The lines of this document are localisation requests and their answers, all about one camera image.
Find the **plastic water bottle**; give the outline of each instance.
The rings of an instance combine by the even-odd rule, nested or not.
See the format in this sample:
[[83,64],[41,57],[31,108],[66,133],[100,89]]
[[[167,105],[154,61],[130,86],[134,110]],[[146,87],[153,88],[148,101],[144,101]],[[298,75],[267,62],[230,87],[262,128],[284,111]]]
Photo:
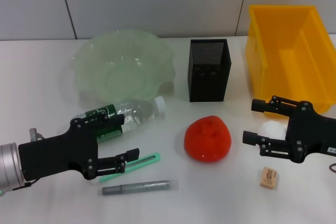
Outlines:
[[125,122],[123,125],[97,130],[97,142],[100,143],[123,133],[133,131],[154,116],[163,115],[165,113],[165,108],[166,105],[163,97],[156,97],[152,102],[144,100],[126,100],[124,102],[110,104],[78,114],[73,118],[85,118],[96,113],[101,113],[101,111],[105,111],[106,115],[109,117],[114,116],[115,114],[124,114]]

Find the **mesh container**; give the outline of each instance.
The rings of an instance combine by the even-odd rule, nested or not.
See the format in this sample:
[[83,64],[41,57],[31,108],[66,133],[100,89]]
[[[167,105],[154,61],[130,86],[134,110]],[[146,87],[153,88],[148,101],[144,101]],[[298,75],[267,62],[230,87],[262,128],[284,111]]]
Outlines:
[[192,39],[188,68],[189,101],[222,102],[230,68],[226,39]]

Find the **green glass bowl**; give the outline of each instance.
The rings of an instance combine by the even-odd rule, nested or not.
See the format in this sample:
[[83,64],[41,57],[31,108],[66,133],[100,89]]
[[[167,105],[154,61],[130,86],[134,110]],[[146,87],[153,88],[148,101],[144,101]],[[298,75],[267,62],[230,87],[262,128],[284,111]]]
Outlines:
[[151,100],[175,77],[174,53],[157,36],[138,30],[97,36],[75,55],[75,86],[106,103]]

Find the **red sponge ball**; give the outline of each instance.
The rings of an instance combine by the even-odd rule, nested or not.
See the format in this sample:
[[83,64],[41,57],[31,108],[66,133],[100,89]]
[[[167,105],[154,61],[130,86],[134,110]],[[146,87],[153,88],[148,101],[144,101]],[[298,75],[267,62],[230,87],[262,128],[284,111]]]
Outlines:
[[229,130],[215,115],[197,120],[185,132],[184,148],[198,161],[216,162],[227,155],[230,147]]

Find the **eraser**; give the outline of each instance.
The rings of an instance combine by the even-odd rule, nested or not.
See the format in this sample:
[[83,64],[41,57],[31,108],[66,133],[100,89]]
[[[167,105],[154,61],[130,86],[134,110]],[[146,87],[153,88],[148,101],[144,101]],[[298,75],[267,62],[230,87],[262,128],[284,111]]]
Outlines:
[[277,185],[278,172],[271,168],[264,167],[260,185],[269,189],[274,189]]

